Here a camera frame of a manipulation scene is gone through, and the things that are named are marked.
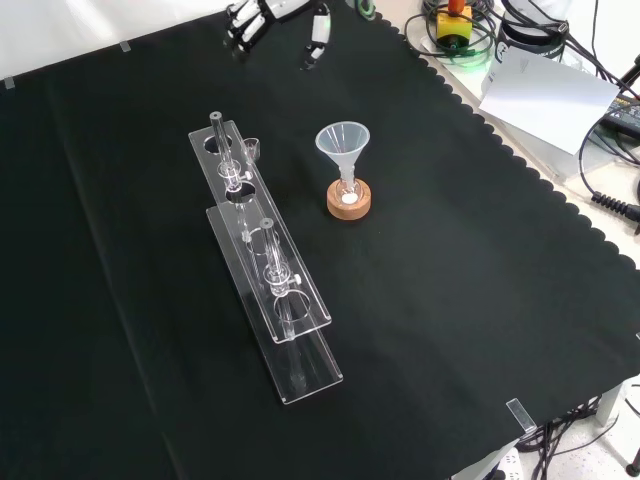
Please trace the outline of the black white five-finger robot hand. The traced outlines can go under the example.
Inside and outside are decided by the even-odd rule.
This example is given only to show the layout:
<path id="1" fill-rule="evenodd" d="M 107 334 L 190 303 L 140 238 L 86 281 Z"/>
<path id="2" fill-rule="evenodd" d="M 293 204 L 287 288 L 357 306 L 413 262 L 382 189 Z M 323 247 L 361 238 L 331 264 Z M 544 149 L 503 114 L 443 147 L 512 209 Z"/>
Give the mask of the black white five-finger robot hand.
<path id="1" fill-rule="evenodd" d="M 322 58 L 331 38 L 331 10 L 324 1 L 249 0 L 230 4 L 226 8 L 224 44 L 245 59 L 272 25 L 292 20 L 307 10 L 313 11 L 313 22 L 302 70 L 309 71 Z"/>

